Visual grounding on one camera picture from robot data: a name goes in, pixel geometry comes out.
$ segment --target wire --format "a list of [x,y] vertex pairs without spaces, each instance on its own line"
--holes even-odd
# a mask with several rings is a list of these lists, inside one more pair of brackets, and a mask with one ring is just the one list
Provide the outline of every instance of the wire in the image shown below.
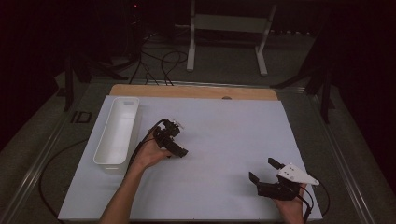
[[324,191],[325,191],[325,193],[326,193],[326,196],[327,196],[327,207],[326,207],[326,209],[324,210],[324,212],[322,213],[322,216],[324,217],[324,216],[326,216],[326,214],[329,212],[329,210],[330,210],[330,202],[331,202],[331,200],[330,200],[330,194],[329,194],[329,191],[327,191],[327,189],[326,189],[326,187],[325,187],[325,185],[323,184],[323,182],[321,182],[319,179],[317,179],[314,175],[312,175],[312,177],[314,177],[317,181],[319,181],[319,183],[320,183],[320,186],[324,189]]
[[302,196],[300,196],[299,194],[297,195],[297,198],[299,198],[301,201],[303,201],[303,203],[305,203],[305,205],[306,205],[306,210],[305,210],[305,214],[304,214],[304,217],[303,217],[303,221],[304,221],[304,223],[306,223],[306,221],[308,220],[309,215],[311,214],[312,209],[314,208],[314,205],[312,204],[312,206],[309,206],[309,203]]
[[132,74],[131,80],[129,80],[129,84],[131,85],[132,80],[134,79],[134,77],[137,74],[137,71],[139,70],[140,64],[142,64],[142,54],[139,54],[139,63],[137,64],[136,69],[134,70],[134,73]]
[[[166,58],[168,55],[173,54],[173,53],[177,53],[177,55],[178,55],[177,63],[174,63],[174,65],[172,66],[172,68],[169,69],[169,71],[165,72],[165,69],[163,68],[163,64],[164,64],[164,62],[165,62],[165,58]],[[161,69],[163,70],[164,81],[165,81],[165,84],[166,84],[166,85],[168,85],[168,83],[167,83],[166,80],[168,80],[168,81],[171,83],[172,86],[174,85],[174,84],[172,83],[171,79],[169,78],[168,74],[177,66],[177,64],[178,64],[179,62],[180,62],[180,51],[178,51],[178,50],[174,50],[174,51],[168,52],[168,53],[166,53],[165,55],[163,55],[163,58],[161,59]]]
[[150,138],[150,139],[148,139],[148,140],[145,140],[145,141],[143,141],[143,144],[145,144],[145,143],[147,143],[147,142],[149,142],[149,141],[152,141],[152,140],[154,140],[155,138]]
[[165,119],[160,119],[157,123],[154,124],[154,126],[152,126],[152,128],[150,128],[148,130],[148,133],[146,134],[146,136],[143,138],[143,140],[141,142],[139,142],[139,144],[137,145],[137,147],[134,149],[134,153],[131,156],[131,159],[129,160],[129,164],[128,164],[128,168],[126,169],[126,172],[128,172],[129,167],[131,166],[132,162],[134,162],[134,158],[137,155],[137,152],[139,152],[140,148],[143,146],[143,144],[145,144],[147,141],[152,140],[149,139],[147,140],[147,138],[149,137],[149,135],[151,134],[152,131],[154,131],[154,129],[156,129],[158,127],[158,125],[160,125],[160,123],[164,122]]
[[128,62],[126,63],[120,63],[120,64],[116,64],[116,65],[111,65],[109,63],[103,63],[103,62],[99,62],[99,64],[101,64],[102,66],[104,66],[106,69],[112,70],[114,72],[122,72],[124,70],[126,70],[127,68],[131,67],[132,65],[134,65],[134,63],[136,63],[137,59],[128,59]]
[[186,34],[186,33],[187,33],[189,30],[190,30],[190,26],[189,26],[189,27],[187,27],[187,28],[183,28],[183,30],[182,30],[182,31],[180,31],[179,33],[175,34],[175,36],[181,36],[181,35],[184,35],[184,34]]
[[149,56],[149,57],[151,57],[151,58],[153,58],[153,59],[157,59],[157,60],[159,60],[159,61],[163,61],[164,63],[184,63],[184,62],[187,61],[187,53],[185,53],[185,52],[183,52],[183,51],[179,51],[179,50],[177,50],[177,49],[166,48],[166,47],[163,47],[163,48],[144,48],[144,49],[172,49],[173,51],[178,51],[178,52],[180,52],[181,54],[183,54],[183,55],[186,56],[186,58],[183,59],[183,60],[181,60],[181,61],[178,60],[178,61],[175,61],[175,62],[169,62],[169,61],[163,60],[162,58],[158,58],[158,57],[156,57],[156,56],[154,56],[154,55],[152,55],[152,54],[149,54],[149,53],[147,53],[147,52],[145,52],[145,51],[142,51],[143,54],[146,54],[147,56]]
[[303,188],[301,186],[300,186],[300,189],[303,189],[309,195],[309,197],[311,198],[311,203],[312,203],[311,208],[314,208],[315,203],[314,203],[314,199],[312,198],[311,193],[309,193],[308,190],[306,190],[305,188]]
[[40,177],[38,178],[38,192],[39,192],[39,194],[40,194],[41,200],[43,201],[44,205],[46,205],[46,207],[49,209],[49,211],[52,213],[52,215],[59,221],[59,223],[62,223],[62,224],[64,224],[64,222],[58,219],[58,214],[53,210],[53,208],[52,208],[52,207],[50,206],[50,204],[48,203],[46,197],[44,196],[43,189],[42,189],[43,176],[44,176],[44,173],[46,172],[48,166],[50,165],[50,163],[51,163],[56,157],[58,157],[61,153],[65,152],[67,149],[70,149],[70,148],[72,148],[72,147],[75,147],[75,146],[77,146],[78,144],[84,143],[84,142],[86,142],[86,141],[88,141],[88,138],[87,138],[87,139],[84,139],[84,140],[81,140],[81,141],[79,141],[79,142],[76,142],[75,144],[72,144],[72,145],[70,145],[70,146],[68,146],[68,147],[65,147],[65,148],[63,148],[61,151],[59,151],[59,152],[57,152],[55,155],[53,155],[53,156],[49,159],[49,161],[47,162],[46,166],[44,167],[43,171],[41,172]]
[[151,42],[151,43],[164,43],[164,42],[166,42],[166,41],[169,39],[168,37],[160,36],[160,37],[162,37],[163,39],[160,39],[160,40],[152,40],[151,38],[154,37],[155,35],[159,35],[159,33],[151,34],[151,35],[149,35],[148,37],[146,37],[145,40],[147,40],[148,42]]
[[142,63],[142,65],[143,65],[143,68],[146,70],[146,83],[145,83],[145,85],[147,85],[149,83],[149,79],[148,79],[148,75],[149,75],[155,81],[155,83],[157,83],[157,85],[159,86],[160,84],[157,82],[155,77],[150,73],[149,66],[146,63]]

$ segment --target white container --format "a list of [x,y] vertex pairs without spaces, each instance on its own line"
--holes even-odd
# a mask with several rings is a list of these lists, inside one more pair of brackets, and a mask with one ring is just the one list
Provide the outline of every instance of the white container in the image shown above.
[[139,99],[117,97],[108,114],[93,161],[108,174],[125,174],[140,128]]

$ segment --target table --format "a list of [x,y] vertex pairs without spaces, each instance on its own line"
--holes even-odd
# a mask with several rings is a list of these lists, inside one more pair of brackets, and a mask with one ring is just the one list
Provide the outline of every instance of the table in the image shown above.
[[[138,96],[141,107],[146,109],[143,113],[148,115],[142,118],[140,137],[158,116],[175,115],[181,111],[177,114],[177,119],[186,125],[186,130],[182,131],[177,140],[190,150],[183,159],[160,162],[153,167],[155,169],[145,172],[134,201],[139,206],[133,207],[131,219],[280,219],[271,200],[258,197],[255,186],[248,180],[248,171],[252,171],[262,177],[262,180],[276,182],[276,170],[266,164],[267,157],[284,162],[292,160],[304,169],[286,114],[274,91],[130,85],[114,86],[105,99],[59,219],[99,218],[123,178],[123,175],[106,175],[92,162],[111,99],[118,95]],[[224,97],[233,99],[221,100]],[[194,119],[191,119],[197,108],[200,113],[194,114]],[[314,196],[311,188],[308,191]],[[311,217],[321,218],[318,208],[314,209]]]

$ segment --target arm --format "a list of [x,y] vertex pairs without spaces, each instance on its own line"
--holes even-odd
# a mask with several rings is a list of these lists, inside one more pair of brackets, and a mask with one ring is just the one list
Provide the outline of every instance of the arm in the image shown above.
[[[306,184],[302,184],[300,188],[300,196],[303,197]],[[279,210],[280,215],[287,224],[304,224],[303,220],[303,202],[299,198],[292,201],[280,201],[273,199]]]
[[128,223],[134,196],[143,173],[150,166],[172,155],[168,150],[158,147],[152,134],[147,139],[148,141],[140,148],[120,187],[108,203],[100,218],[100,223]]

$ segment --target white paper sheet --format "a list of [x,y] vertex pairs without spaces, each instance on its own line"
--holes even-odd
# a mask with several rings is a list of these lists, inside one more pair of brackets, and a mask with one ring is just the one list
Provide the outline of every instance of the white paper sheet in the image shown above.
[[[107,96],[60,219],[98,219],[123,175],[107,175],[93,163],[94,150],[115,96]],[[131,219],[276,220],[270,199],[257,195],[248,172],[275,183],[274,158],[304,170],[284,108],[279,101],[139,97],[141,140],[160,119],[176,119],[185,129],[175,141],[189,153],[149,168],[135,196]],[[313,190],[307,190],[314,197]],[[316,205],[311,219],[320,219]]]

